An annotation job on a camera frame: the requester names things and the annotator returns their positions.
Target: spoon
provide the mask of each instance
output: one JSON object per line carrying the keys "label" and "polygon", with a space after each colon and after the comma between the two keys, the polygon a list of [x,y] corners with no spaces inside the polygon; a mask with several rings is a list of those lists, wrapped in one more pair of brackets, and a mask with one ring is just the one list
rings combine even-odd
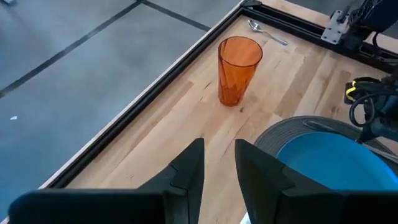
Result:
{"label": "spoon", "polygon": [[284,45],[284,46],[287,45],[287,41],[282,40],[282,39],[280,39],[280,38],[278,38],[278,37],[276,37],[276,36],[274,36],[274,35],[268,33],[268,32],[265,31],[265,30],[262,30],[262,29],[260,28],[260,25],[259,25],[257,22],[254,22],[253,20],[249,19],[249,20],[248,20],[248,23],[249,23],[250,29],[253,30],[254,32],[260,32],[260,33],[267,34],[270,38],[274,39],[276,42],[278,42],[278,43],[280,43],[280,44],[282,44],[282,45]]}

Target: concrete floor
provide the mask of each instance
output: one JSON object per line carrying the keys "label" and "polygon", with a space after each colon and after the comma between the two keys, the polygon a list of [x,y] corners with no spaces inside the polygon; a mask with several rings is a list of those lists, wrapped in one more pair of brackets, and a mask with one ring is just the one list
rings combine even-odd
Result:
{"label": "concrete floor", "polygon": [[140,4],[114,22],[134,0],[0,5],[0,219],[239,0],[151,2],[157,10]]}

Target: cup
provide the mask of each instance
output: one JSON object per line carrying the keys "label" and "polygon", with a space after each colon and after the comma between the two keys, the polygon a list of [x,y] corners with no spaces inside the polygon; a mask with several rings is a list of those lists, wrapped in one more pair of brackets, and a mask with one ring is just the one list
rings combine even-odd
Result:
{"label": "cup", "polygon": [[236,106],[262,58],[261,46],[247,37],[229,37],[218,46],[218,98]]}

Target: wood grain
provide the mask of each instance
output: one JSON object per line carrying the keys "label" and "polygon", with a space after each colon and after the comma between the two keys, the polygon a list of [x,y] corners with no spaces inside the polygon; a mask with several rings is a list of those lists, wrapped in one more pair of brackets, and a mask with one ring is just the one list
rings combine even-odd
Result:
{"label": "wood grain", "polygon": [[[319,24],[328,20],[326,15],[289,2],[263,1]],[[136,188],[195,138],[205,138],[200,223],[239,223],[245,206],[236,175],[234,140],[254,142],[270,125],[295,115],[318,114],[348,122],[348,106],[343,104],[345,83],[358,76],[385,75],[261,24],[289,42],[282,46],[251,32],[247,19],[240,17],[231,25],[68,187]],[[217,46],[234,35],[254,39],[264,56],[243,101],[230,108],[221,105],[217,97]]]}

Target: blue plate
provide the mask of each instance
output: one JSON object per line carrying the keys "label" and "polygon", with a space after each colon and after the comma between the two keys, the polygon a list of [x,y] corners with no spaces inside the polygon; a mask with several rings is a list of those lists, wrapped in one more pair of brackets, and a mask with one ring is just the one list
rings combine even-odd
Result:
{"label": "blue plate", "polygon": [[398,190],[398,178],[369,149],[333,133],[298,136],[277,158],[299,173],[334,190]]}

